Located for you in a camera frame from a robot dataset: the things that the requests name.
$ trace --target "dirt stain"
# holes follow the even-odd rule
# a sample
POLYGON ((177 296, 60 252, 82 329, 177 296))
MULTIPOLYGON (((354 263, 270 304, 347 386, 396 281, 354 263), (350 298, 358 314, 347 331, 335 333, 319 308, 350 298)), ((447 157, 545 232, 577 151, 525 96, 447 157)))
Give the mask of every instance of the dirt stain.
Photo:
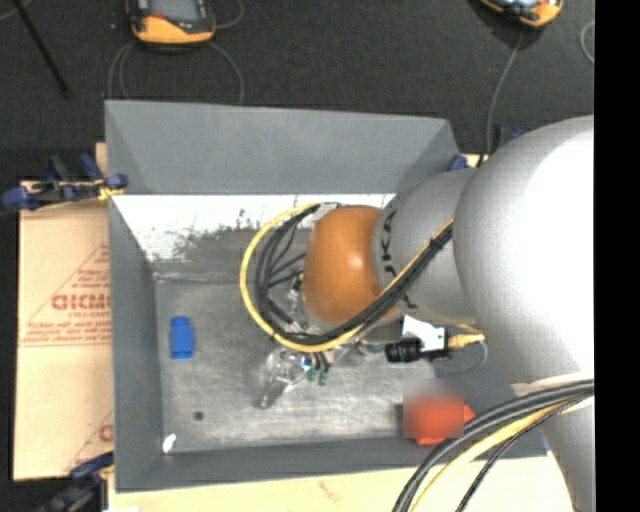
POLYGON ((319 482, 318 487, 322 489, 322 493, 327 497, 327 499, 333 503, 340 503, 342 501, 342 496, 333 492, 325 482, 319 482))

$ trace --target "orange block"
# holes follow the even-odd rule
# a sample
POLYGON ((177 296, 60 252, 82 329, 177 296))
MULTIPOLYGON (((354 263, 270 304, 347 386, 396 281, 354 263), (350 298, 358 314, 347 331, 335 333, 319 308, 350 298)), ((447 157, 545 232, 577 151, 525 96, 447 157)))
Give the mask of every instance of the orange block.
POLYGON ((435 395, 404 406, 405 436, 419 445, 432 445, 447 438, 462 437, 464 424, 475 416, 461 396, 435 395))

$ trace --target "black connector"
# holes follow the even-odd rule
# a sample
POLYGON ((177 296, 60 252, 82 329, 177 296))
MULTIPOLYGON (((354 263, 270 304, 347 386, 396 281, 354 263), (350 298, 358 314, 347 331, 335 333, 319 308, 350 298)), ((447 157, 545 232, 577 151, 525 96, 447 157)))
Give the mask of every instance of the black connector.
POLYGON ((404 338, 398 343, 390 343, 384 347, 384 355, 390 363, 412 363, 419 359, 440 361, 451 359, 446 345, 440 350, 423 350, 420 338, 404 338))
POLYGON ((398 343, 391 343, 384 347, 384 355, 390 363, 411 363, 422 359, 422 342, 418 338, 405 338, 398 343))

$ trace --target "dark carpet floor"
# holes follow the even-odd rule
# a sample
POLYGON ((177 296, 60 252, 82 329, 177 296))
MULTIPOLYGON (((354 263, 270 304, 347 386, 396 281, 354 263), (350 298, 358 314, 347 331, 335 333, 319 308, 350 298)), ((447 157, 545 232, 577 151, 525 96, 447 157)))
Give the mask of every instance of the dark carpet floor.
MULTIPOLYGON (((443 117, 462 151, 485 150, 489 104, 521 29, 478 0, 244 1, 243 20, 216 42, 243 73, 245 104, 443 117)), ((214 4, 221 23, 237 12, 234 0, 214 4)), ((0 0, 0 190, 39 176, 52 153, 73 162, 103 138, 109 70, 132 38, 124 0, 29 2, 71 87, 63 98, 11 9, 0 0)), ((580 44, 594 10, 592 1, 567 0, 551 25, 523 36, 496 124, 529 131, 594 112, 595 67, 580 44)), ((583 37, 592 54, 594 34, 590 27, 583 37)), ((233 104, 238 97, 231 67, 208 50, 175 56, 135 47, 123 78, 137 98, 233 104)), ((113 88, 121 97, 117 79, 113 88)), ((29 510, 64 485, 10 481, 16 232, 15 217, 0 217, 0 512, 29 510)))

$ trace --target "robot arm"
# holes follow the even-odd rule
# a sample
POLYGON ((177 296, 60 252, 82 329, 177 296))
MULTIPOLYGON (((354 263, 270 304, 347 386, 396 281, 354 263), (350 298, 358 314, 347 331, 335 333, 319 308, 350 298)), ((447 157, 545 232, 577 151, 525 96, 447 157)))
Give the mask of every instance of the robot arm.
MULTIPOLYGON (((343 325, 453 218, 453 239, 378 325, 401 315, 475 325, 514 383, 593 374, 593 141, 592 116, 564 121, 514 140, 480 169, 435 175, 383 209, 326 214, 307 245, 305 324, 343 325)), ((593 408, 555 418, 544 434, 575 507, 594 510, 593 408)))

